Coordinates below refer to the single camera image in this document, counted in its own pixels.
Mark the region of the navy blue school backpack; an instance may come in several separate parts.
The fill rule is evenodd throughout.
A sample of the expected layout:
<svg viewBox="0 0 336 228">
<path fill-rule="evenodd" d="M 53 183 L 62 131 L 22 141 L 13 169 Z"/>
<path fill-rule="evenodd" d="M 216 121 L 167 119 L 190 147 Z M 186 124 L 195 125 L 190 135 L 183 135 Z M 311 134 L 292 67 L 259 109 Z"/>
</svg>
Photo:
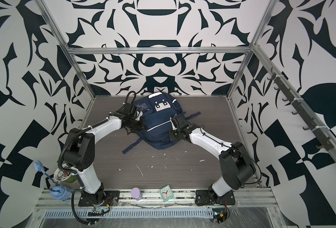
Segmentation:
<svg viewBox="0 0 336 228">
<path fill-rule="evenodd" d="M 142 111 L 141 120 L 144 128 L 137 132 L 139 139 L 122 151 L 126 154 L 141 141 L 157 150 L 165 150 L 175 145 L 178 140 L 171 140 L 169 131 L 173 129 L 171 116 L 185 116 L 180 103 L 170 94 L 156 92 L 147 97 L 133 101 L 132 104 Z"/>
</svg>

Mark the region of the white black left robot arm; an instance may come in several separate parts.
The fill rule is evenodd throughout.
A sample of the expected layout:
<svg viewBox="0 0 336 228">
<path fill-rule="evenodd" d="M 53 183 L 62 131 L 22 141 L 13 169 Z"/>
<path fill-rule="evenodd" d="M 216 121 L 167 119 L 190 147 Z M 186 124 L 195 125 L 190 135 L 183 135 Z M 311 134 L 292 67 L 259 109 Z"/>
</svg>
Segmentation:
<svg viewBox="0 0 336 228">
<path fill-rule="evenodd" d="M 81 196 L 91 205 L 105 201 L 104 187 L 98 179 L 93 163 L 95 145 L 109 134 L 125 128 L 138 132 L 144 128 L 141 108 L 125 102 L 118 111 L 110 113 L 104 120 L 81 130 L 72 129 L 59 155 L 58 168 L 77 177 Z"/>
</svg>

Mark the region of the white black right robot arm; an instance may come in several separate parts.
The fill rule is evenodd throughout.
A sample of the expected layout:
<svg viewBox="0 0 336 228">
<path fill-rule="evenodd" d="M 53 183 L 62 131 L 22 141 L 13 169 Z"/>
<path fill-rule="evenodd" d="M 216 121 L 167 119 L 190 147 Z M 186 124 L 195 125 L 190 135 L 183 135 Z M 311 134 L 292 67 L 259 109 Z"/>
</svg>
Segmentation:
<svg viewBox="0 0 336 228">
<path fill-rule="evenodd" d="M 183 115 L 175 114 L 170 120 L 171 140 L 185 140 L 200 146 L 219 160 L 222 176 L 209 187 L 213 197 L 223 197 L 238 190 L 256 173 L 255 161 L 242 143 L 221 140 L 208 133 L 202 125 L 188 122 Z"/>
</svg>

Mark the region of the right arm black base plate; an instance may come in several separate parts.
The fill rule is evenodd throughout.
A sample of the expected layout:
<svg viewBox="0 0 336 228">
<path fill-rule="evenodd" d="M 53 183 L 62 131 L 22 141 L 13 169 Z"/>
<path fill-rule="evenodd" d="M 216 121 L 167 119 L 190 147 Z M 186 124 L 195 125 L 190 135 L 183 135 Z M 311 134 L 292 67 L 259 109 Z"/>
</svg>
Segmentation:
<svg viewBox="0 0 336 228">
<path fill-rule="evenodd" d="M 235 197 L 233 191 L 227 192 L 224 196 L 216 196 L 212 190 L 196 190 L 195 204 L 197 206 L 205 205 L 235 205 Z"/>
</svg>

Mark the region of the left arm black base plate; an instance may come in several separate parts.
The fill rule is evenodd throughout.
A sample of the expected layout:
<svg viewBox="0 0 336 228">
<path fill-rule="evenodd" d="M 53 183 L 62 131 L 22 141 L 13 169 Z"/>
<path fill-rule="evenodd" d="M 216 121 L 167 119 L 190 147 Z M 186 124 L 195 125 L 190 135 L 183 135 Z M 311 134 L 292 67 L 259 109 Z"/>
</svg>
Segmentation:
<svg viewBox="0 0 336 228">
<path fill-rule="evenodd" d="M 81 192 L 79 207 L 107 206 L 119 202 L 120 191 L 98 191 L 95 194 Z"/>
</svg>

